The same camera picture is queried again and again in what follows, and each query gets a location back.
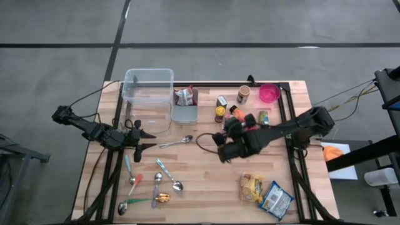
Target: wooden table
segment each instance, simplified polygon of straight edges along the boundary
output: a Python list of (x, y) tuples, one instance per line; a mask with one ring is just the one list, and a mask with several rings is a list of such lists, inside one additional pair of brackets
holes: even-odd
[[(289, 81), (289, 83), (295, 112), (296, 115), (299, 115), (311, 107), (306, 83), (305, 81)], [(111, 124), (114, 117), (119, 87), (119, 83), (112, 84), (104, 89), (101, 94), (98, 112), (104, 123)], [(197, 137), (201, 133), (218, 132), (221, 124), (214, 122), (216, 98), (219, 95), (224, 95), (228, 101), (228, 108), (230, 108), (233, 104), (237, 104), (235, 99), (238, 88), (199, 87), (198, 89), (199, 117), (195, 126), (177, 126), (172, 122), (168, 131), (156, 135), (157, 139), (143, 139), (143, 142), (169, 143), (178, 141), (187, 134)], [(245, 113), (253, 113), (254, 115), (258, 115), (260, 110), (267, 110), (270, 124), (279, 124), (281, 118), (278, 104), (261, 102), (258, 98), (258, 89), (258, 87), (252, 87), (247, 103), (238, 106)], [(135, 116), (159, 119), (158, 114), (157, 111), (144, 110), (136, 111)], [(289, 110), (286, 110), (286, 114), (287, 118), (290, 118)], [(146, 123), (142, 123), (142, 127), (147, 131)], [(204, 137), (200, 140), (200, 143), (207, 148), (216, 149), (210, 137)], [(73, 219), (78, 218), (83, 213), (83, 199), (88, 179), (102, 150), (103, 147), (96, 142), (91, 142), (89, 145), (73, 209)], [(125, 215), (120, 216), (115, 212), (114, 223), (276, 223), (278, 220), (259, 209), (256, 203), (239, 200), (238, 181), (243, 172), (263, 176), (264, 193), (269, 189), (271, 182), (276, 181), (289, 194), (294, 195), (288, 155), (283, 138), (272, 141), (261, 151), (260, 155), (246, 159), (233, 159), (232, 164), (221, 163), (217, 155), (201, 150), (194, 142), (166, 149), (159, 149), (158, 146), (154, 146), (143, 152), (142, 161), (139, 163), (133, 162), (133, 150), (126, 149), (125, 153), (130, 158), (133, 173), (141, 173), (144, 176), (142, 182), (134, 190), (132, 195), (134, 198), (151, 198), (153, 196), (154, 175), (161, 171), (161, 168), (155, 163), (156, 158), (159, 158), (171, 174), (183, 183), (184, 191), (181, 196), (178, 196), (172, 189), (172, 182), (163, 173), (160, 191), (171, 194), (172, 199), (168, 203), (158, 204), (159, 208), (156, 209), (151, 208), (150, 201), (129, 205)], [(88, 204), (94, 200), (101, 188), (105, 161), (106, 154), (103, 154), (89, 188)], [(338, 209), (322, 149), (318, 146), (309, 147), (306, 163), (313, 192), (324, 207), (338, 218)], [(126, 166), (122, 165), (117, 205), (126, 198), (131, 188), (128, 177)], [(303, 190), (301, 190), (301, 193), (306, 218), (309, 218)], [(109, 197), (106, 198), (104, 212), (108, 212), (108, 201)], [(296, 203), (292, 202), (289, 211), (281, 222), (296, 223), (298, 221)]]

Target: pink bowl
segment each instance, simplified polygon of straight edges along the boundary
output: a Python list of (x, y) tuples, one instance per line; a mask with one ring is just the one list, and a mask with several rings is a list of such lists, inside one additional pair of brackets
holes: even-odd
[(281, 90), (275, 84), (263, 84), (260, 87), (259, 97), (265, 103), (275, 103), (281, 97)]

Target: metal spoon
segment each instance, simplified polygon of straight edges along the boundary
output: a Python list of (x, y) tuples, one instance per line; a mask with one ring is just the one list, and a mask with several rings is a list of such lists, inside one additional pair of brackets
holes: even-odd
[(161, 179), (163, 178), (163, 174), (161, 172), (156, 173), (154, 176), (154, 181), (156, 182), (156, 188), (154, 189), (153, 200), (151, 202), (151, 207), (154, 209), (157, 207), (156, 197), (158, 195), (158, 186), (161, 184)]
[(161, 169), (169, 176), (169, 178), (173, 181), (172, 188), (175, 191), (183, 191), (183, 184), (180, 181), (176, 181), (173, 176), (168, 172), (167, 168), (165, 168), (164, 164), (160, 161), (159, 158), (156, 159), (156, 163), (161, 167)]
[(136, 187), (136, 185), (138, 185), (139, 181), (143, 178), (142, 174), (138, 174), (137, 175), (137, 179), (135, 181), (135, 183), (133, 184), (129, 194), (127, 195), (125, 201), (120, 202), (118, 205), (118, 214), (120, 216), (122, 216), (123, 214), (125, 214), (126, 210), (128, 209), (128, 199), (130, 197), (130, 195), (132, 194), (133, 189)]
[(126, 164), (126, 167), (127, 167), (127, 171), (129, 172), (129, 183), (131, 184), (131, 185), (133, 185), (134, 183), (135, 183), (135, 177), (134, 176), (132, 176), (132, 169), (131, 169), (131, 164), (129, 163), (129, 158), (128, 158), (128, 155), (125, 155), (125, 164)]
[(173, 145), (173, 144), (186, 144), (186, 143), (189, 143), (189, 142), (191, 142), (193, 140), (193, 136), (192, 135), (186, 135), (184, 138), (182, 138), (182, 140), (180, 140), (180, 141), (176, 141), (176, 142), (171, 142), (171, 143), (168, 143), (168, 144), (160, 144), (160, 148), (161, 149), (163, 149), (163, 148), (166, 148), (166, 147), (168, 147), (168, 146), (171, 146), (171, 145)]

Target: concrete floor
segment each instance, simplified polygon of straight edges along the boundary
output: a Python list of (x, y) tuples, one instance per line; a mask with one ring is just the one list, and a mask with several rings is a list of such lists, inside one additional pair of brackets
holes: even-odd
[[(0, 43), (113, 43), (124, 0), (0, 0)], [(400, 13), (391, 0), (136, 0), (122, 43), (390, 43), (399, 42)], [(15, 223), (60, 223), (70, 213), (88, 142), (51, 115), (60, 104), (99, 88), (111, 49), (0, 49), (0, 133), (51, 153), (33, 163), (19, 192)], [(120, 49), (111, 80), (131, 68), (171, 68), (175, 80), (305, 80), (316, 103), (399, 66), (399, 48)], [(333, 106), (358, 90), (324, 102)], [(99, 95), (74, 106), (96, 110)], [(371, 139), (394, 134), (378, 92), (362, 97), (357, 113), (337, 123), (329, 139)], [(354, 105), (335, 110), (347, 116)], [(345, 188), (335, 190), (344, 220), (365, 221), (374, 206), (348, 213)]]

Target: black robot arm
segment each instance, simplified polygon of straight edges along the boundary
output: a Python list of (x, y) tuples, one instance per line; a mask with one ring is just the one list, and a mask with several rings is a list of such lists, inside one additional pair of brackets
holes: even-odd
[[(327, 135), (335, 123), (324, 107), (313, 107), (295, 119), (277, 126), (251, 129), (254, 125), (256, 125), (256, 120), (252, 114), (245, 117), (245, 122), (232, 117), (226, 121), (224, 127), (226, 133), (217, 133), (212, 136), (218, 146), (221, 162), (259, 154), (261, 149), (271, 141), (287, 135), (291, 135), (298, 148), (305, 148), (311, 136)], [(233, 142), (226, 143), (227, 138), (232, 138)]]
[(89, 141), (97, 141), (107, 149), (135, 148), (134, 161), (137, 163), (141, 160), (141, 152), (143, 150), (156, 145), (139, 143), (141, 138), (156, 138), (156, 136), (140, 129), (140, 121), (135, 121), (134, 126), (127, 127), (129, 132), (125, 134), (108, 124), (87, 121), (75, 115), (69, 106), (59, 106), (57, 111), (52, 115), (52, 120), (59, 124), (72, 125), (82, 130), (84, 138)]

